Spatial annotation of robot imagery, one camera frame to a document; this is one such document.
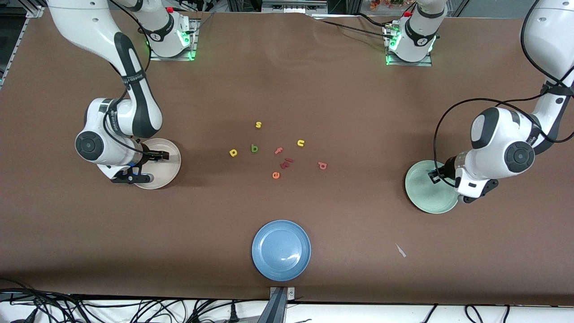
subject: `cable connector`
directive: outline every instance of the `cable connector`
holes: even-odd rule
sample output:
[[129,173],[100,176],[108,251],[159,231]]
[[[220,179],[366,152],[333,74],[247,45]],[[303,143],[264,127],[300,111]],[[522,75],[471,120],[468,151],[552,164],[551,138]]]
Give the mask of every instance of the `cable connector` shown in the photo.
[[229,323],[239,322],[239,317],[235,311],[235,301],[231,301],[231,315],[229,316]]

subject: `beige round plate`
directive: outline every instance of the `beige round plate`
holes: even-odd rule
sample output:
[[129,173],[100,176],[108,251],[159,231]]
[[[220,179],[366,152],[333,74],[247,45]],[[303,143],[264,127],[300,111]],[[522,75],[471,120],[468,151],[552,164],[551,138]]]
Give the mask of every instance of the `beige round plate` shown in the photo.
[[169,160],[149,161],[143,164],[142,174],[153,175],[149,183],[136,183],[145,190],[155,190],[171,182],[181,167],[181,154],[177,146],[167,139],[153,138],[143,142],[150,150],[169,152]]

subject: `blue plate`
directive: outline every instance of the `blue plate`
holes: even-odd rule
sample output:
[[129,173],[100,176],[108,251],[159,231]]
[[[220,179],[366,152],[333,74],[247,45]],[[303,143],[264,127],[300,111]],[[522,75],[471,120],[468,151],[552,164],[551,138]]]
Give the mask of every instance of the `blue plate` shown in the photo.
[[302,227],[287,220],[267,223],[257,232],[251,257],[259,272],[286,282],[305,270],[311,259],[311,242]]

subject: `brown table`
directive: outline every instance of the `brown table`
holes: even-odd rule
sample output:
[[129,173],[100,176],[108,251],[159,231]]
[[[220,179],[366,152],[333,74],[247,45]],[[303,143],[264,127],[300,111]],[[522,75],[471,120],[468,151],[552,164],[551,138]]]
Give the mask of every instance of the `brown table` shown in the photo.
[[[114,15],[146,57],[133,21]],[[275,283],[253,266],[251,242],[263,224],[289,219],[313,247],[289,282],[307,301],[571,305],[571,143],[447,214],[419,211],[404,192],[408,168],[432,158],[446,108],[539,90],[520,25],[446,19],[434,66],[414,68],[386,66],[376,36],[301,14],[218,13],[194,62],[149,67],[164,114],[157,137],[179,146],[183,164],[168,187],[146,191],[111,184],[75,152],[86,106],[122,84],[46,12],[0,91],[0,274],[66,293],[265,298]],[[440,160],[470,148],[470,123],[489,106],[447,118]],[[572,128],[567,112],[560,137]],[[285,157],[295,162],[281,171]]]

